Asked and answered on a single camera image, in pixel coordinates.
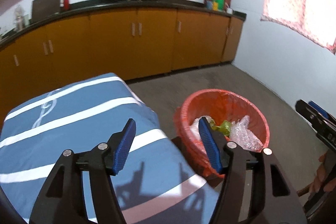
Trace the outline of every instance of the blue tablecloth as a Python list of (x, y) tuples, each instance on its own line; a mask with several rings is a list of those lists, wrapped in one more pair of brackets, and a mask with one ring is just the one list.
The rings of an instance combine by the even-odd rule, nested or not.
[[(65, 149), (91, 150), (136, 121), (136, 137), (113, 186), (131, 223), (209, 222), (218, 194), (186, 163), (160, 130), (155, 112), (113, 73), (74, 83), (13, 109), (0, 136), (0, 185), (26, 220), (54, 163)], [(83, 173), (88, 218), (96, 221)]]

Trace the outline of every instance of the floor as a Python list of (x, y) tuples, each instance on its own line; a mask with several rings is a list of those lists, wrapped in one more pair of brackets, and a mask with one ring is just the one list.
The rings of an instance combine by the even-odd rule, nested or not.
[(217, 88), (247, 98), (265, 115), (270, 128), (269, 147), (297, 190), (313, 181), (318, 158), (327, 150), (315, 137), (313, 129), (289, 105), (231, 64), (174, 73), (129, 83), (129, 86), (157, 113), (161, 129), (170, 139), (176, 137), (174, 112), (193, 92)]

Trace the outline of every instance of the black countertop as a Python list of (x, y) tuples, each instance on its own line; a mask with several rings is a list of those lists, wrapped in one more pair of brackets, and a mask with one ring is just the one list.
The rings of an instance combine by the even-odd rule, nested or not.
[(204, 5), (202, 3), (197, 3), (188, 0), (120, 0), (116, 2), (106, 2), (104, 0), (87, 0), (71, 4), (71, 10), (49, 16), (39, 22), (29, 25), (20, 32), (10, 31), (11, 35), (7, 37), (5, 35), (5, 38), (3, 38), (0, 41), (0, 50), (1, 48), (5, 47), (11, 42), (14, 42), (15, 39), (17, 39), (21, 35), (59, 19), (98, 10), (106, 10), (113, 8), (131, 8), (131, 7), (175, 8), (175, 9), (195, 10), (226, 17), (236, 17), (243, 21), (245, 21), (246, 19), (246, 14), (238, 11), (234, 11), (233, 15), (231, 15), (221, 11), (208, 10), (204, 8)]

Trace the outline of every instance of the red bucket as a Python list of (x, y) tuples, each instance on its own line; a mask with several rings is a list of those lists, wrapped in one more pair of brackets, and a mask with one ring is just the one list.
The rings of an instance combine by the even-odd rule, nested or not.
[(182, 153), (195, 172), (207, 180), (223, 178), (210, 165), (202, 141), (197, 140), (190, 130), (196, 118), (211, 116), (216, 125), (224, 120), (237, 122), (245, 115), (250, 116), (249, 130), (268, 147), (269, 127), (264, 115), (249, 100), (227, 90), (208, 89), (191, 94), (176, 110), (174, 122), (177, 135), (182, 140)]

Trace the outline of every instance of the finger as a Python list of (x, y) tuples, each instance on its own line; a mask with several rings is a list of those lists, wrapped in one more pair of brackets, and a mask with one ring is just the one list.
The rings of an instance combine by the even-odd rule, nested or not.
[(319, 157), (319, 162), (325, 162), (326, 161), (326, 156), (327, 156), (327, 153), (324, 153), (321, 157)]
[(323, 190), (325, 192), (330, 192), (330, 191), (334, 190), (335, 186), (336, 186), (336, 178), (331, 180), (329, 183), (327, 183), (327, 185), (324, 186)]
[(313, 184), (314, 184), (314, 191), (315, 193), (317, 193), (320, 190), (322, 184), (317, 176), (315, 177)]
[(312, 182), (310, 185), (309, 185), (309, 194), (313, 193), (314, 192), (314, 183)]
[(326, 169), (323, 164), (320, 165), (320, 167), (316, 171), (316, 175), (319, 178), (320, 182), (324, 182), (326, 179)]

